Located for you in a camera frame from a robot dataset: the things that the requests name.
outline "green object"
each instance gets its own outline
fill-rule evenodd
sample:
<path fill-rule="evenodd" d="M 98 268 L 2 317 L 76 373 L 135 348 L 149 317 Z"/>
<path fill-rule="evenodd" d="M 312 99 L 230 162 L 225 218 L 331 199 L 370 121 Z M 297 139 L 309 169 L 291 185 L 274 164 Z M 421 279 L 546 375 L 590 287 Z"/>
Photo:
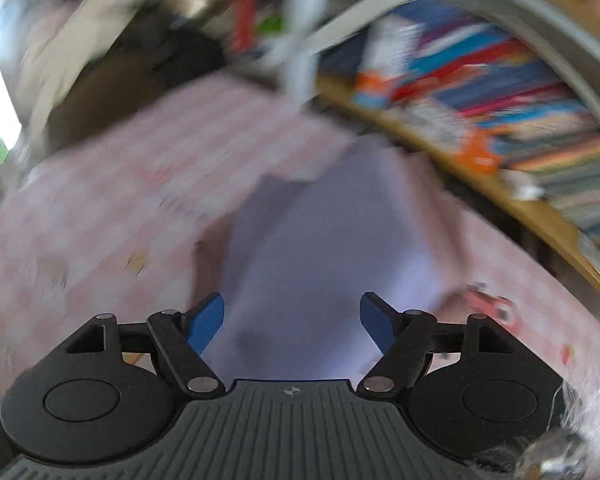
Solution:
<path fill-rule="evenodd" d="M 0 146 L 0 164 L 7 159 L 7 155 L 9 155 L 9 150 L 7 150 L 7 147 L 3 144 Z"/>
<path fill-rule="evenodd" d="M 257 32 L 259 36 L 279 36 L 284 30 L 282 14 L 274 14 L 263 20 L 258 26 Z"/>

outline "black object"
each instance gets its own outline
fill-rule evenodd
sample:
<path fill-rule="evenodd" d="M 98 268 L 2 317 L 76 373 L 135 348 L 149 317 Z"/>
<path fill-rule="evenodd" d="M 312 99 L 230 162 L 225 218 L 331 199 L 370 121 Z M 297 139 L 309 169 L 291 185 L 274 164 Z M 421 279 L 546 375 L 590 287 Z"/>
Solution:
<path fill-rule="evenodd" d="M 22 455 L 0 478 L 475 479 L 467 461 L 537 438 L 564 409 L 561 378 L 493 320 L 437 323 L 373 293 L 360 317 L 384 356 L 357 392 L 343 380 L 225 392 L 192 349 L 212 304 L 130 325 L 101 314 L 20 376 L 0 419 Z M 122 351 L 151 353 L 158 376 Z M 427 374 L 433 354 L 458 351 Z"/>

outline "wooden shelf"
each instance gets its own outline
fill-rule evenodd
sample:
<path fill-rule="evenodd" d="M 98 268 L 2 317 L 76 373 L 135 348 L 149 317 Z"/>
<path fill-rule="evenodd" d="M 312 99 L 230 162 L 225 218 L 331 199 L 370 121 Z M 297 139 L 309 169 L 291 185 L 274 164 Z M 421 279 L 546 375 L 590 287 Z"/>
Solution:
<path fill-rule="evenodd" d="M 429 152 L 432 160 L 440 168 L 467 183 L 526 226 L 560 254 L 600 292 L 599 272 L 578 249 L 579 231 L 566 222 L 560 213 L 547 203 L 513 200 L 496 176 L 476 173 L 458 164 L 448 153 L 413 133 L 404 124 L 392 119 L 386 113 L 357 106 L 351 100 L 351 88 L 348 83 L 332 76 L 320 75 L 318 76 L 317 87 L 320 97 L 329 104 L 362 120 L 380 126 L 397 142 Z"/>

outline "wooden plank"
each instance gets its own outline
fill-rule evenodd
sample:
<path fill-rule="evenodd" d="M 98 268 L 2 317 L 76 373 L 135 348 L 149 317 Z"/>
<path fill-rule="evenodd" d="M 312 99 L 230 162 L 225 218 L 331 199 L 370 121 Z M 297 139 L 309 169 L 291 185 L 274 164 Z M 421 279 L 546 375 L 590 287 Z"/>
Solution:
<path fill-rule="evenodd" d="M 578 249 L 578 229 L 566 222 L 558 211 L 545 202 L 513 200 L 496 176 L 476 173 L 458 164 L 448 153 L 427 142 L 386 113 L 357 106 L 351 100 L 351 88 L 347 82 L 332 76 L 319 75 L 317 87 L 320 97 L 331 105 L 380 126 L 397 142 L 428 152 L 439 167 L 489 198 L 544 240 L 600 293 L 600 274 Z"/>

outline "ribbed gray panel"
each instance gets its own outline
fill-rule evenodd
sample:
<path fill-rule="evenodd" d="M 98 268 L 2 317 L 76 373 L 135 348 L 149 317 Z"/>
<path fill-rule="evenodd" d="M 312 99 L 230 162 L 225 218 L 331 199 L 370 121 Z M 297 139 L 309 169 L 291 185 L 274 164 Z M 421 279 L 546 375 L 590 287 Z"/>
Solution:
<path fill-rule="evenodd" d="M 360 399 L 346 381 L 240 381 L 222 399 L 190 403 L 160 441 L 133 457 L 83 469 L 19 458 L 0 475 L 0 480 L 132 479 L 476 477 L 421 443 L 394 405 Z"/>

